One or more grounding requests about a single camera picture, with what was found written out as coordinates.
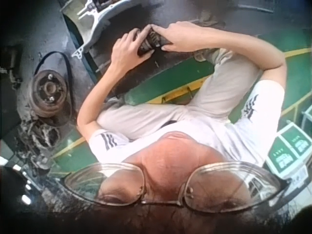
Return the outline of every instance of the light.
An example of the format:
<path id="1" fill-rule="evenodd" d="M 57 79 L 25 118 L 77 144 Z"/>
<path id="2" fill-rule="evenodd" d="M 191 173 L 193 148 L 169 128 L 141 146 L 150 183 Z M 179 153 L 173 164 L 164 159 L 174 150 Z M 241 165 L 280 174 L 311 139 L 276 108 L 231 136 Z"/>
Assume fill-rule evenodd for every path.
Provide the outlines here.
<path id="1" fill-rule="evenodd" d="M 21 197 L 21 200 L 22 200 L 26 205 L 30 205 L 30 204 L 31 204 L 30 198 L 29 198 L 28 196 L 26 196 L 26 195 L 23 195 L 23 196 Z"/>
<path id="2" fill-rule="evenodd" d="M 7 159 L 5 159 L 4 157 L 0 156 L 0 166 L 5 166 L 7 162 L 8 162 Z"/>
<path id="3" fill-rule="evenodd" d="M 13 167 L 13 169 L 15 170 L 15 171 L 20 171 L 21 170 L 21 167 L 19 166 L 19 165 L 17 165 L 17 164 L 15 164 L 14 165 L 14 167 Z"/>

